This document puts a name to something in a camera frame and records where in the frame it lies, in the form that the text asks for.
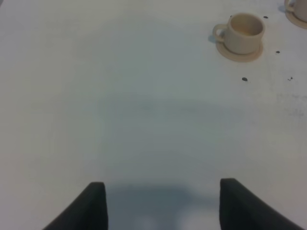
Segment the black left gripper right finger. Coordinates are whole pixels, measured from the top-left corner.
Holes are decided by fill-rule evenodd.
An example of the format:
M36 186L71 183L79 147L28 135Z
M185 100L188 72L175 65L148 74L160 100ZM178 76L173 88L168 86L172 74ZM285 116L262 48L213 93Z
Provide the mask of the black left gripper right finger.
M220 180L219 222L222 230L301 230L238 180Z

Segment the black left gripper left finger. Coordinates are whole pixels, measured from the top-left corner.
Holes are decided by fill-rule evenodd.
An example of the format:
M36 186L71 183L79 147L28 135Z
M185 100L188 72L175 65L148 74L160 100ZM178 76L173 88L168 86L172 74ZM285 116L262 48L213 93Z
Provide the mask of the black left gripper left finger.
M106 187L90 183L79 196L46 227L46 230L107 230Z

